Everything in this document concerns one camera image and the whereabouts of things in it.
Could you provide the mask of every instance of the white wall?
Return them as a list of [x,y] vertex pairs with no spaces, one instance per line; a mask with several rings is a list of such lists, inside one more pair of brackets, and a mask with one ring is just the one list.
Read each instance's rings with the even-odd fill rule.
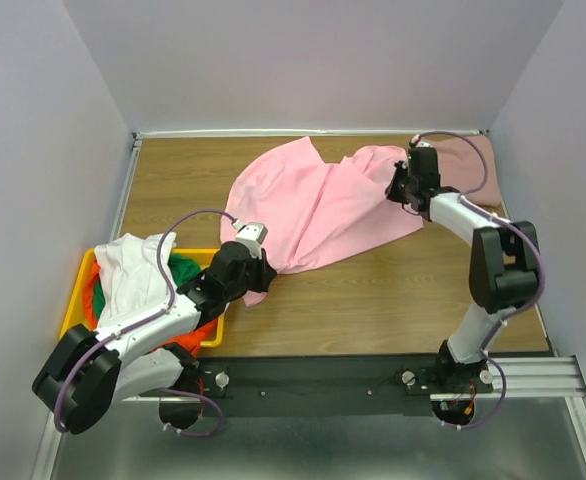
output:
[[83,250],[107,239],[130,135],[58,0],[0,2],[0,480],[30,477]]
[[65,0],[135,131],[488,128],[562,0]]
[[540,307],[586,378],[586,0],[568,0],[491,130],[505,203],[537,225]]

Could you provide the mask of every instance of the yellow basket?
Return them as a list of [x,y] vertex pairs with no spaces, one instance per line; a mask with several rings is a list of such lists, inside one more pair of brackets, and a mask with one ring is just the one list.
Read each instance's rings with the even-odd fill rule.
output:
[[[217,252],[217,248],[174,248],[172,253],[179,253],[184,257],[188,257],[194,260],[201,268],[206,268],[211,264],[213,255]],[[73,293],[71,293],[71,301],[64,315],[64,322],[62,323],[62,331],[60,332],[60,338],[64,333],[75,325],[82,324],[87,328],[90,328],[86,317],[84,316],[84,308],[82,306],[82,289],[91,274],[91,265],[95,260],[95,253],[93,249],[88,250],[82,258],[82,264],[80,265],[80,271],[77,274],[75,280],[75,286],[73,287]],[[217,319],[217,331],[215,337],[210,340],[204,340],[200,343],[200,346],[205,348],[218,347],[222,343],[222,336],[224,334],[224,314],[220,315]]]

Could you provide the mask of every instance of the wooden tabletop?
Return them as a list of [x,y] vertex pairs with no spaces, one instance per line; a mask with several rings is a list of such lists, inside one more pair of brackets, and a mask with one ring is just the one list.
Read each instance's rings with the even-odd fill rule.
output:
[[[191,210],[224,208],[240,172],[293,137],[145,139],[122,233],[161,233]],[[365,145],[406,147],[408,136],[314,137],[326,162]],[[219,217],[177,228],[180,247],[219,246]],[[439,225],[315,271],[279,275],[260,304],[233,302],[212,355],[435,352],[460,324],[471,296],[470,249]],[[510,322],[495,351],[547,350],[534,311]]]

